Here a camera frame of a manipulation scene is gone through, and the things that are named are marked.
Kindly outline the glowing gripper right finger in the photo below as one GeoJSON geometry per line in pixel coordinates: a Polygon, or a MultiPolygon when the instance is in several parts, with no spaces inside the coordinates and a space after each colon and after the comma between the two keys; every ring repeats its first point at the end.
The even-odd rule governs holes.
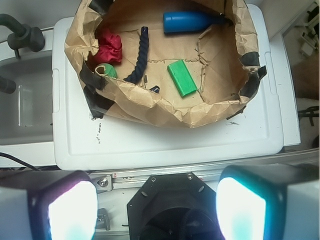
{"type": "Polygon", "coordinates": [[[320,168],[229,165],[220,175],[215,208],[227,240],[318,240],[320,168]]]}

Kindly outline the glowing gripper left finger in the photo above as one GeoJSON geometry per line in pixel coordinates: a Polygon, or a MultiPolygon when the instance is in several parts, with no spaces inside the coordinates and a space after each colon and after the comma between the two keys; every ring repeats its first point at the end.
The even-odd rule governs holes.
{"type": "Polygon", "coordinates": [[[84,171],[0,174],[2,240],[91,240],[97,213],[97,190],[84,171]]]}

